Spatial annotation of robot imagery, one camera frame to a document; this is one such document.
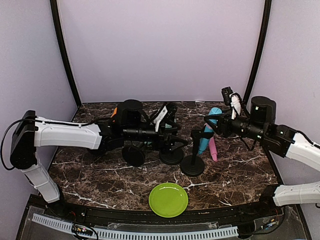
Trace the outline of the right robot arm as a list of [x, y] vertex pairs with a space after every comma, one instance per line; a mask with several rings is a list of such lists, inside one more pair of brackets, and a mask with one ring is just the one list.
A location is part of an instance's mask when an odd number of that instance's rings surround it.
[[[251, 99], [249, 116], [232, 117], [230, 112], [207, 115], [205, 122], [213, 131], [227, 138], [236, 134], [259, 143], [264, 149], [282, 157], [299, 161], [315, 170], [320, 169], [320, 146], [305, 133], [287, 125], [277, 125], [276, 102], [265, 96]], [[255, 205], [255, 213], [266, 217], [275, 206], [315, 204], [320, 206], [320, 183], [268, 185]]]

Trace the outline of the pink toy microphone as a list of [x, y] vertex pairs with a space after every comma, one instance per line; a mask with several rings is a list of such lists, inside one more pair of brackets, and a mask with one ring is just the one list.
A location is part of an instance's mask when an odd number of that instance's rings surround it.
[[214, 162], [218, 162], [218, 152], [214, 137], [210, 138], [208, 143], [211, 158]]

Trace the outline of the black stand of blue microphone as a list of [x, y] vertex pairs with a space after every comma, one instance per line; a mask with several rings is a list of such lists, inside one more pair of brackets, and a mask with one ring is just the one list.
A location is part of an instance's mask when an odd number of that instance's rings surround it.
[[200, 141], [202, 138], [210, 139], [214, 135], [213, 132], [204, 132], [203, 129], [193, 129], [191, 138], [193, 141], [192, 154], [183, 158], [180, 162], [180, 170], [183, 174], [189, 177], [200, 176], [205, 170], [205, 163], [198, 156]]

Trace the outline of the black stand of pink microphone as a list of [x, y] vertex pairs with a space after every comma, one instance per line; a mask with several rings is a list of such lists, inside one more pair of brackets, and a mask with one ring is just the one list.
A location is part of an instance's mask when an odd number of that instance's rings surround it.
[[159, 153], [160, 160], [166, 165], [178, 165], [184, 158], [184, 151], [176, 149], [170, 153]]

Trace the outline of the black stand of teal microphone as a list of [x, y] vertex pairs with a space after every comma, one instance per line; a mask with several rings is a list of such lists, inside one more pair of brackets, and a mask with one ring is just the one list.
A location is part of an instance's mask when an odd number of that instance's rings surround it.
[[124, 146], [121, 151], [122, 158], [133, 167], [140, 167], [145, 163], [145, 153], [135, 145]]

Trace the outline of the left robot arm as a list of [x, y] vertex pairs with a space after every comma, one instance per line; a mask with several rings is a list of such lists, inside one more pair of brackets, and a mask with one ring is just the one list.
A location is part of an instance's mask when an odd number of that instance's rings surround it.
[[145, 162], [144, 146], [159, 153], [168, 165], [179, 164], [188, 141], [178, 136], [177, 105], [164, 103], [153, 115], [147, 115], [143, 104], [135, 99], [117, 105], [110, 117], [88, 123], [57, 121], [37, 116], [28, 110], [22, 119], [11, 124], [10, 163], [20, 170], [39, 191], [51, 210], [60, 218], [67, 218], [70, 206], [64, 202], [59, 186], [49, 176], [37, 155], [37, 148], [47, 146], [78, 147], [102, 155], [121, 149], [123, 159], [133, 167]]

